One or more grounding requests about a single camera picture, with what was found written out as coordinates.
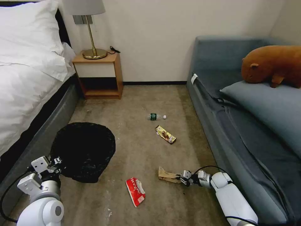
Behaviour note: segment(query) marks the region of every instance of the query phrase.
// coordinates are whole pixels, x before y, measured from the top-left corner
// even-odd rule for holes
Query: black cable
[[[109,53],[109,54],[120,53],[120,51],[116,50],[113,46],[110,46],[110,50],[112,50],[113,53],[110,53],[110,52],[108,52],[108,51],[107,51],[107,53]]]
[[[227,171],[226,170],[224,170],[224,169],[222,169],[222,168],[220,168],[220,167],[218,167],[218,166],[214,166],[214,165],[207,165],[207,166],[203,166],[203,167],[201,167],[201,168],[199,168],[197,171],[195,171],[194,172],[194,174],[193,175],[195,175],[198,171],[200,171],[200,170],[202,170],[202,169],[204,169],[204,168],[207,168],[207,167],[214,167],[214,168],[218,168],[218,169],[220,169],[221,171],[223,171],[224,173],[227,173]]]
[[[4,198],[5,198],[5,196],[6,196],[6,194],[7,194],[7,192],[10,190],[10,188],[21,178],[21,177],[23,177],[26,173],[28,173],[28,172],[30,172],[29,171],[29,169],[25,172],[25,173],[23,173],[23,174],[21,174],[14,182],[12,182],[11,183],[11,185],[5,190],[5,192],[3,193],[3,195],[2,195],[2,197],[1,197],[1,199],[0,199],[0,214],[1,214],[1,216],[5,219],[5,220],[8,220],[8,221],[11,221],[11,222],[14,222],[14,223],[17,223],[18,222],[18,220],[15,220],[15,219],[12,219],[12,218],[10,218],[10,217],[8,217],[8,216],[6,216],[5,215],[5,213],[4,213],[4,211],[3,211],[3,201],[4,201]]]
[[[246,219],[243,219],[243,218],[234,217],[234,216],[226,216],[226,219],[228,219],[228,218],[241,220],[241,221],[244,221],[244,222],[249,223],[249,224],[251,224],[251,225],[258,226],[258,224],[256,224],[255,222],[252,222],[252,221],[249,221],[249,220],[246,220]]]

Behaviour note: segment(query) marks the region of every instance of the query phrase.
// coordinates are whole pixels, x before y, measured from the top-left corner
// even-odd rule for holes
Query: red wrapper
[[[126,182],[129,194],[135,207],[139,206],[140,203],[145,199],[145,192],[142,188],[142,184],[139,180],[132,177]]]

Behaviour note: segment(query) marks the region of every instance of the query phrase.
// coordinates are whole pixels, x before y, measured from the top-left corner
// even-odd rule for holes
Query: snack wrapper
[[[140,203],[142,203],[142,201],[145,199],[145,191],[142,188],[142,183],[134,177],[128,179],[125,183],[131,196],[132,202],[137,208],[137,206],[139,206]]]
[[[169,132],[167,132],[165,129],[163,129],[161,126],[156,127],[157,134],[162,137],[164,140],[166,140],[168,143],[172,144],[176,141],[176,137],[171,135]]]

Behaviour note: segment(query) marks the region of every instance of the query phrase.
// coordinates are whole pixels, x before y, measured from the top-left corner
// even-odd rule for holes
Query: brown plush toy
[[[264,46],[251,51],[241,67],[243,79],[249,83],[270,80],[275,88],[282,81],[301,87],[301,46]]]

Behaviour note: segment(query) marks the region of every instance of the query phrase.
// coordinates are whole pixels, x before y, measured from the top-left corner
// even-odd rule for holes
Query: carpet
[[[150,121],[149,113],[167,119]],[[181,173],[215,164],[185,85],[125,86],[121,100],[80,100],[70,122],[107,126],[115,135],[116,152],[96,184],[61,176],[63,225],[228,225],[213,190],[158,179],[159,166]],[[176,142],[170,145],[159,137],[157,125]],[[137,208],[125,185],[131,177],[146,192]],[[27,203],[23,196],[11,216],[17,218]]]

